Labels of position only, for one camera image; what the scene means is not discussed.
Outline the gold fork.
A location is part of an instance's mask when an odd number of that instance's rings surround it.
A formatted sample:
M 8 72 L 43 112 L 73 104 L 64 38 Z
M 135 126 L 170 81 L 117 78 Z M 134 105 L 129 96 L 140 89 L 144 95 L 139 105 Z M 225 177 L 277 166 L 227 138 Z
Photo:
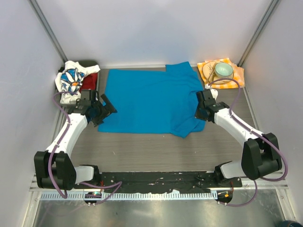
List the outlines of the gold fork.
M 212 82 L 212 81 L 213 81 L 215 66 L 216 66 L 216 63 L 212 66 L 212 69 L 211 69 L 211 71 L 210 71 L 210 74 L 209 74 L 208 78 L 206 79 L 206 82 L 205 82 L 206 84 L 208 84 L 209 82 Z

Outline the white flower print t shirt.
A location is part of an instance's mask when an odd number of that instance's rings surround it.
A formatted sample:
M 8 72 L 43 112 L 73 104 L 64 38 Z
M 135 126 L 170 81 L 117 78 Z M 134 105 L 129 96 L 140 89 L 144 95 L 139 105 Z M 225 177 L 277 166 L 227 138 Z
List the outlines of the white flower print t shirt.
M 84 79 L 92 74 L 98 73 L 100 67 L 94 63 L 92 66 L 83 67 L 79 62 L 65 62 L 64 70 L 59 72 L 55 78 L 55 85 L 61 93 L 60 103 L 62 105 L 76 104 L 76 100 L 80 98 L 80 89 L 82 88 Z

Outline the cream floral plate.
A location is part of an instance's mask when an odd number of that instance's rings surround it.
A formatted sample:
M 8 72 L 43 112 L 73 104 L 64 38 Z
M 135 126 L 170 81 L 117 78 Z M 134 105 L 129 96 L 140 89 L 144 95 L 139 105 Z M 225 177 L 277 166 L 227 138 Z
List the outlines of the cream floral plate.
M 234 72 L 229 63 L 223 61 L 210 61 L 205 63 L 202 67 L 202 75 L 206 84 L 222 79 L 214 83 L 214 85 L 222 85 L 230 82 L 228 79 L 234 77 Z

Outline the light blue ceramic bowl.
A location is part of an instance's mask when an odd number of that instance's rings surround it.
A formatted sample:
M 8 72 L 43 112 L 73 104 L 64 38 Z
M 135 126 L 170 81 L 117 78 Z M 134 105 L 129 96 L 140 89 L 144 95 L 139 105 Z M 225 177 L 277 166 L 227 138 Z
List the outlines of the light blue ceramic bowl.
M 215 65 L 214 71 L 217 77 L 219 78 L 232 78 L 233 77 L 233 68 L 230 64 L 225 62 L 219 62 Z

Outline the blue t shirt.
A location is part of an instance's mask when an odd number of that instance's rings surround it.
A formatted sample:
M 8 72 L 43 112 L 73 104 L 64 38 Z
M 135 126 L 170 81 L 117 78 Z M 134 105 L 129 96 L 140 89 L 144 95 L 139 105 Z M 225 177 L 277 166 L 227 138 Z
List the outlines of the blue t shirt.
M 163 134 L 185 138 L 205 128 L 195 118 L 196 93 L 202 84 L 189 62 L 166 65 L 164 71 L 108 72 L 105 95 L 117 113 L 99 125 L 99 132 Z

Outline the orange checkered cloth napkin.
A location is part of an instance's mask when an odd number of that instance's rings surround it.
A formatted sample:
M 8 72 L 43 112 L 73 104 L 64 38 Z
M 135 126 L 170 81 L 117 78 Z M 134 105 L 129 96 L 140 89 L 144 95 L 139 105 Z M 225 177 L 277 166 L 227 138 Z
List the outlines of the orange checkered cloth napkin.
M 233 72 L 234 72 L 233 79 L 239 83 L 241 88 L 245 87 L 244 69 L 243 68 L 238 67 L 236 64 L 232 63 L 229 58 L 217 59 L 215 61 L 223 61 L 225 63 L 231 64 L 231 66 L 233 68 Z M 204 83 L 205 83 L 205 79 L 203 78 L 203 75 L 202 75 L 202 67 L 207 62 L 210 62 L 210 61 L 200 62 L 197 64 L 198 71 L 199 71 L 201 79 L 203 80 Z M 214 89 L 233 89 L 233 88 L 237 88 L 237 87 L 238 87 L 238 85 L 234 81 L 230 81 L 230 82 L 228 82 L 226 84 L 222 84 L 222 85 L 214 85 L 214 84 L 211 85 L 211 88 L 214 88 Z

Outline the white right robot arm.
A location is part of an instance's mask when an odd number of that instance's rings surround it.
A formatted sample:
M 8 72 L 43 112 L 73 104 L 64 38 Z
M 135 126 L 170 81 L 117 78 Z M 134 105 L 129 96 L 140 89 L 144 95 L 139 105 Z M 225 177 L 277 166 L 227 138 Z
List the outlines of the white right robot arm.
M 242 146 L 239 161 L 219 164 L 214 169 L 214 182 L 226 186 L 232 178 L 262 178 L 282 169 L 277 137 L 264 134 L 239 118 L 224 102 L 217 102 L 217 91 L 206 89 L 196 92 L 198 104 L 195 117 L 212 122 L 225 129 Z

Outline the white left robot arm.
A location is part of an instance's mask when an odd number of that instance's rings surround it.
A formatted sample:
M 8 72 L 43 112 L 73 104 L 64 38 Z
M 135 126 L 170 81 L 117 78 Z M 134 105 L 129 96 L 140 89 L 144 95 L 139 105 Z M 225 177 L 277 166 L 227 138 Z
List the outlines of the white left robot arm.
M 76 104 L 63 112 L 66 122 L 45 151 L 34 156 L 36 181 L 39 188 L 69 191 L 78 184 L 95 189 L 101 185 L 99 169 L 95 165 L 74 166 L 71 153 L 82 131 L 92 123 L 99 126 L 117 110 L 106 95 L 84 89 Z

